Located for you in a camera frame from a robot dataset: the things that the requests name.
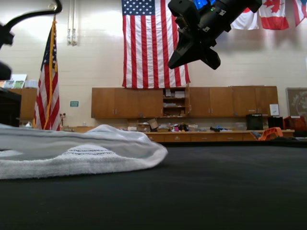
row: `wooden drawer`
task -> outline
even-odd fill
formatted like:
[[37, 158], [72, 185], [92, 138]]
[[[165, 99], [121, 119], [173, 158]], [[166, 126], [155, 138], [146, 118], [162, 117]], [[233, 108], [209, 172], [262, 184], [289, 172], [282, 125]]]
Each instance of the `wooden drawer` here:
[[217, 135], [218, 141], [243, 141], [243, 135], [238, 133], [222, 133]]
[[165, 142], [190, 142], [190, 134], [166, 134], [164, 135]]
[[218, 134], [191, 134], [191, 142], [217, 141]]
[[164, 142], [164, 135], [148, 135], [148, 138], [154, 142]]
[[243, 140], [244, 141], [257, 141], [253, 135], [251, 135], [250, 133], [245, 133], [243, 134]]
[[294, 133], [283, 133], [284, 138], [292, 138], [294, 136]]

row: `black robotic arm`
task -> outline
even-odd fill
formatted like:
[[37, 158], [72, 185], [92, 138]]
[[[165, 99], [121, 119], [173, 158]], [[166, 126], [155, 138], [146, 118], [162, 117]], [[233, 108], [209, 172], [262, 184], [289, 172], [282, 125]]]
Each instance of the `black robotic arm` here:
[[197, 10], [189, 0], [171, 0], [168, 7], [177, 17], [179, 42], [168, 66], [178, 66], [202, 60], [212, 69], [217, 69], [221, 61], [210, 47], [216, 45], [216, 38], [223, 31], [231, 30], [230, 24], [246, 9], [257, 12], [262, 0], [216, 0]]

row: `american flag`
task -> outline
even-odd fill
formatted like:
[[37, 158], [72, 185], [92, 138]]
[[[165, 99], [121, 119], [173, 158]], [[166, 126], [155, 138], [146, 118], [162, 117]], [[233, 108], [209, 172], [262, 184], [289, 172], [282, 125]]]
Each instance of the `american flag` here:
[[37, 129], [60, 130], [57, 30], [54, 17], [38, 82], [34, 125]]
[[187, 65], [170, 69], [178, 43], [170, 0], [122, 0], [124, 31], [123, 87], [170, 88], [190, 82]]

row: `black container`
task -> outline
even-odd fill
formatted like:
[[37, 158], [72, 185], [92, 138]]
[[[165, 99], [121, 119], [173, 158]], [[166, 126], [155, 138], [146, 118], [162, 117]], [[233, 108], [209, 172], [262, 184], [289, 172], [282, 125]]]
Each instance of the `black container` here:
[[284, 129], [283, 127], [283, 118], [282, 117], [268, 117], [269, 128], [279, 127]]
[[263, 130], [262, 114], [246, 115], [247, 130]]

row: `canadian flag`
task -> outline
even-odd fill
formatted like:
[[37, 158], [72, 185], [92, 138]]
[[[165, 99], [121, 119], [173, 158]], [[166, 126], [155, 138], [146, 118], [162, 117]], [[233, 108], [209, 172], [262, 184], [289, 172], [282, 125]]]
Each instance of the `canadian flag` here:
[[298, 26], [304, 18], [307, 18], [307, 0], [293, 0], [295, 25]]
[[284, 30], [289, 28], [285, 15], [285, 0], [262, 0], [259, 9], [262, 27], [269, 30]]
[[243, 13], [231, 23], [231, 28], [239, 30], [255, 30], [259, 29], [257, 23], [257, 13], [253, 13], [249, 8], [246, 8]]

